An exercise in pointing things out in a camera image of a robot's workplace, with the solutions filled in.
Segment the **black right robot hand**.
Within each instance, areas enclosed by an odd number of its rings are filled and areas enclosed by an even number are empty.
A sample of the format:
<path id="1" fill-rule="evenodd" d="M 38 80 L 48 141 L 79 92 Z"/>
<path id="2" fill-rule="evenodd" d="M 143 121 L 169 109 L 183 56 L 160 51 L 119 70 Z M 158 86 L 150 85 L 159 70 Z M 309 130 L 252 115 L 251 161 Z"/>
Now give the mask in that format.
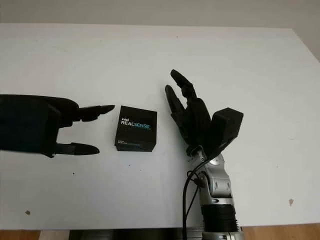
<path id="1" fill-rule="evenodd" d="M 211 118 L 204 101 L 197 97 L 195 88 L 180 72 L 173 69 L 171 77 L 181 89 L 186 98 L 184 107 L 170 85 L 165 86 L 165 94 L 171 110 L 171 117 L 175 121 L 184 141 L 189 146 L 199 146 L 209 131 Z"/>

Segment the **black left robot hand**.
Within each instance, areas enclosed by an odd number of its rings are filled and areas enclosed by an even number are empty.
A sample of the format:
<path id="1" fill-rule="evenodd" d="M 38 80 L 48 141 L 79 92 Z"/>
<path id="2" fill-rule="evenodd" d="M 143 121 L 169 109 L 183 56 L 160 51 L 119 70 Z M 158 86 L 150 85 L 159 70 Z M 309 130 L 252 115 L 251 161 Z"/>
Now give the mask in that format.
<path id="1" fill-rule="evenodd" d="M 71 127 L 74 122 L 95 121 L 100 115 L 107 114 L 115 108 L 114 105 L 79 107 L 75 101 L 67 98 L 47 97 L 46 99 L 51 106 L 61 113 L 60 128 Z M 46 155 L 52 158 L 56 154 L 85 156 L 99 153 L 100 150 L 93 145 L 72 142 L 68 144 L 55 143 L 52 147 L 52 153 L 47 153 Z"/>

